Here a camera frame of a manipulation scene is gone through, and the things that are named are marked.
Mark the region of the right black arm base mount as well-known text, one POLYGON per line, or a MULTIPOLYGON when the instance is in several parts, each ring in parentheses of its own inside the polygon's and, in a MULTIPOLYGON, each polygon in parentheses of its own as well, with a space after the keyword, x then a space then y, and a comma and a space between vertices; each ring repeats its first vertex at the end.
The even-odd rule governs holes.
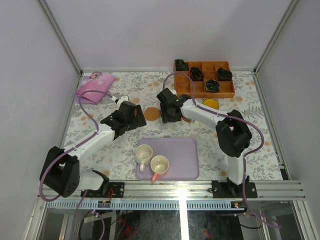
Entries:
POLYGON ((226 181, 213 180, 211 187, 207 189, 209 193, 216 199, 231 199, 231 198, 244 198, 244 193, 247 199, 256 199, 258 197, 257 188, 254 182, 250 181, 247 176, 243 183, 236 185, 229 178, 226 181))

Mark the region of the yellow mug black rim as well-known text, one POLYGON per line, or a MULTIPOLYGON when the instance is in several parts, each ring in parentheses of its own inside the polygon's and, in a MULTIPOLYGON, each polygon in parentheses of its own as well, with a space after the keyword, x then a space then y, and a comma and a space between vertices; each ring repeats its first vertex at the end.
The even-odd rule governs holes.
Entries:
POLYGON ((219 102, 212 98, 205 99, 202 104, 215 110, 220 108, 219 102))

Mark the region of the cream mug pink handle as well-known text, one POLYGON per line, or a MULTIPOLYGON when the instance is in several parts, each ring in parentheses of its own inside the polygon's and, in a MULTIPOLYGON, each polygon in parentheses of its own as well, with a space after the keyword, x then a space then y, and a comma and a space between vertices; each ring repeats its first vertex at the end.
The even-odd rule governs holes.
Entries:
POLYGON ((163 155, 156 155, 150 162, 150 168, 153 172, 152 182, 156 182, 159 177, 165 176, 169 170, 169 160, 163 155))

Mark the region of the cream white mug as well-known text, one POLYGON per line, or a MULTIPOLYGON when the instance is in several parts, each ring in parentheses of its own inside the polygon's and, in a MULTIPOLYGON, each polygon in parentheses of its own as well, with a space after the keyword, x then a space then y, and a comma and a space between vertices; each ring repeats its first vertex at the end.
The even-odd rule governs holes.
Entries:
POLYGON ((135 150, 135 161, 139 165, 139 171, 144 172, 154 157, 153 149, 147 144, 139 145, 135 150))

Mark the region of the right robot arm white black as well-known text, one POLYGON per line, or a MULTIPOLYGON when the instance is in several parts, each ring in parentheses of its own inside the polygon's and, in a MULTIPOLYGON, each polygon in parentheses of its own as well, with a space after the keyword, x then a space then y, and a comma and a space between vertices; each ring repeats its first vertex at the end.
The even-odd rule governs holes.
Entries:
POLYGON ((243 152, 250 145, 252 133, 239 111, 229 113, 214 112, 208 106, 197 102, 190 96, 177 96, 168 88, 157 94, 160 102, 162 122, 175 123, 182 118, 198 121, 215 129, 220 149, 228 159, 228 192, 233 197, 240 197, 246 191, 243 183, 243 152))

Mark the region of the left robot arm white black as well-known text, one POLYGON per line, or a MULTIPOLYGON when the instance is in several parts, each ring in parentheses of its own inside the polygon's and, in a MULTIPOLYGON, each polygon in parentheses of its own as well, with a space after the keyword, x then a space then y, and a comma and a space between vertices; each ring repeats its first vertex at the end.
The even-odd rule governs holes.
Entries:
POLYGON ((110 190, 109 178, 97 170, 81 171, 81 161, 87 160, 125 132, 144 127, 146 124, 141 106, 123 101, 119 109, 96 125, 97 130, 70 149, 52 147, 47 153, 39 177, 40 193, 43 193, 43 186, 47 186, 63 198, 71 196, 75 191, 105 197, 110 190))

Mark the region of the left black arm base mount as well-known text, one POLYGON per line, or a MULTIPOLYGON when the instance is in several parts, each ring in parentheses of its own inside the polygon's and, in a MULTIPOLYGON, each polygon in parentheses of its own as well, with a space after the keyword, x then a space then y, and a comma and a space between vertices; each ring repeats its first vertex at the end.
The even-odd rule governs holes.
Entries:
POLYGON ((124 182, 107 182, 103 183, 98 190, 88 190, 86 198, 113 199, 123 198, 125 192, 124 182))

